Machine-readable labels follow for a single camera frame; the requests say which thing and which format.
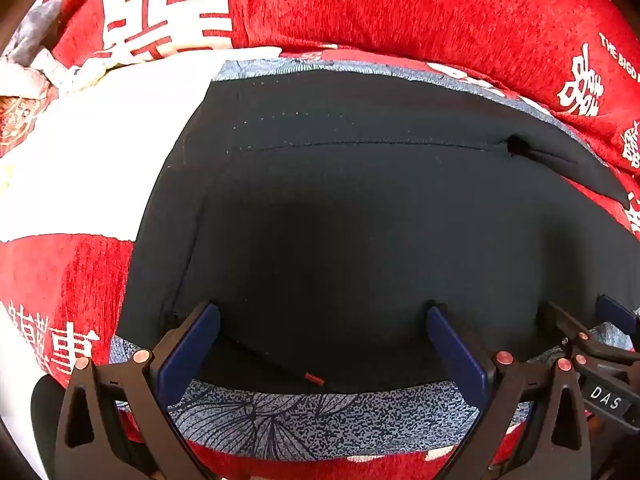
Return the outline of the black fleece-lined pants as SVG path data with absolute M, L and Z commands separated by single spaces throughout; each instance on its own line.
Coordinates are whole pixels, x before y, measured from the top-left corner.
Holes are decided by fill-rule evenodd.
M 630 192 L 558 120 L 442 75 L 229 62 L 167 155 L 110 359 L 202 301 L 219 333 L 170 414 L 217 452 L 311 462 L 443 448 L 475 410 L 426 332 L 431 302 L 492 350 L 551 351 L 545 301 L 594 324 L 639 305 Z

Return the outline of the red bed sheet with characters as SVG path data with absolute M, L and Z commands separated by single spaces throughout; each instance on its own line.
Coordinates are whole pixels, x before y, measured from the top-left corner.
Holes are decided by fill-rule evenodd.
M 490 91 L 532 104 L 575 133 L 630 192 L 630 211 L 604 197 L 598 197 L 597 204 L 622 218 L 639 244 L 639 171 L 628 174 L 610 164 L 578 129 L 540 104 L 454 66 L 357 51 L 305 58 L 272 49 L 250 49 L 193 52 L 112 70 L 96 86 L 54 101 L 36 130 L 1 162 L 1 305 L 43 371 L 32 397 L 32 419 L 44 466 L 51 476 L 58 419 L 76 365 L 84 359 L 96 365 L 116 364 L 110 359 L 111 342 L 124 304 L 134 242 L 167 155 L 224 64 L 275 60 L 417 70 L 445 76 L 465 89 Z M 601 344 L 639 354 L 639 306 L 631 309 L 621 304 L 638 314 L 638 338 L 632 340 L 598 318 L 596 301 L 593 325 L 576 320 Z M 551 351 L 543 359 L 528 361 L 506 349 L 488 348 L 441 302 L 431 302 L 428 307 L 444 306 L 446 317 L 459 323 L 491 354 L 506 350 L 520 362 L 551 364 L 561 358 L 572 362 L 544 329 L 546 302 L 552 301 L 537 308 L 535 327 L 550 341 Z M 167 411 L 175 424 L 169 411 L 174 405 Z M 472 408 L 475 417 L 468 431 L 478 416 L 478 408 Z M 528 412 L 527 402 L 518 406 L 495 464 L 514 451 Z M 591 452 L 589 479 L 637 478 L 639 431 L 623 432 L 586 406 L 585 415 Z M 439 479 L 442 466 L 468 433 L 455 444 L 427 451 L 294 462 L 217 452 L 187 439 L 175 426 L 216 479 Z

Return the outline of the red folded quilt with characters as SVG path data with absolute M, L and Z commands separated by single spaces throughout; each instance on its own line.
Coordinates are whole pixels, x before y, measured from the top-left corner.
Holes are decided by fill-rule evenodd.
M 611 0 L 64 0 L 54 54 L 73 66 L 258 46 L 346 47 L 469 70 L 639 171 L 639 43 Z

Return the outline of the grey plush toy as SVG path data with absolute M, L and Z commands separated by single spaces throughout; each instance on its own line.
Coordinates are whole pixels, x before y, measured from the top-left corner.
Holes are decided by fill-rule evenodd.
M 18 25 L 3 56 L 28 67 L 43 47 L 61 13 L 64 0 L 48 0 L 33 6 Z

